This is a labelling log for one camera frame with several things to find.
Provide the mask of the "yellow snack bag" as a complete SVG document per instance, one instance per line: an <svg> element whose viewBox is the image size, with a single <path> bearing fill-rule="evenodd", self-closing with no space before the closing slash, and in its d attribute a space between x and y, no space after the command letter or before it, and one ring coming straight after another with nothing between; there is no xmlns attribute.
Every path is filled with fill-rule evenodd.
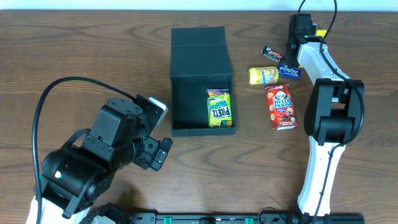
<svg viewBox="0 0 398 224"><path fill-rule="evenodd" d="M317 30L316 36L324 37L326 35L327 30Z"/></svg>

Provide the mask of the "green pretz box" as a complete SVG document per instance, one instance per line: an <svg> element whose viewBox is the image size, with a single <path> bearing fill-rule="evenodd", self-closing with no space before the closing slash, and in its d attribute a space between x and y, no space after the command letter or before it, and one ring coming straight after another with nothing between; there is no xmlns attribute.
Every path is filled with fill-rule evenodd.
<svg viewBox="0 0 398 224"><path fill-rule="evenodd" d="M229 89L207 89L208 125L210 128L232 127Z"/></svg>

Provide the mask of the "black gift box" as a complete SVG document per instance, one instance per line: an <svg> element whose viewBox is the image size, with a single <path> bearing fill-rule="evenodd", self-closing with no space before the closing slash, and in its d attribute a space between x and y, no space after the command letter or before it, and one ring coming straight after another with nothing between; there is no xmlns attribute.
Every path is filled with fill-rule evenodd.
<svg viewBox="0 0 398 224"><path fill-rule="evenodd" d="M171 29L170 80L173 137L233 135L236 132L233 69L223 26ZM228 90L230 127L209 126L208 89Z"/></svg>

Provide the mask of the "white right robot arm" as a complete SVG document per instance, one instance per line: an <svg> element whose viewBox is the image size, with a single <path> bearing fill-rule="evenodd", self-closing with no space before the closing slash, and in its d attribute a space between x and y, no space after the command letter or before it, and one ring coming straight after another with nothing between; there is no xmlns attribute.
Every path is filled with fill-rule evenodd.
<svg viewBox="0 0 398 224"><path fill-rule="evenodd" d="M364 83L341 71L317 35L310 14L289 18L286 62L301 65L313 90L304 116L310 154L305 182L298 196L301 213L312 222L330 214L330 195L340 157L359 134L364 122Z"/></svg>

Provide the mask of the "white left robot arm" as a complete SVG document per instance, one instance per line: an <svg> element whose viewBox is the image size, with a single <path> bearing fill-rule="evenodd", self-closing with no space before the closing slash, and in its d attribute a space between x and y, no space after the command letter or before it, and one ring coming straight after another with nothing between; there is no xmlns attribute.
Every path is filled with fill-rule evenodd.
<svg viewBox="0 0 398 224"><path fill-rule="evenodd" d="M90 129L76 131L42 163L41 189L31 201L28 223L91 223L96 199L106 192L117 171L133 163L161 169L172 140L150 136L168 112L155 98L110 98Z"/></svg>

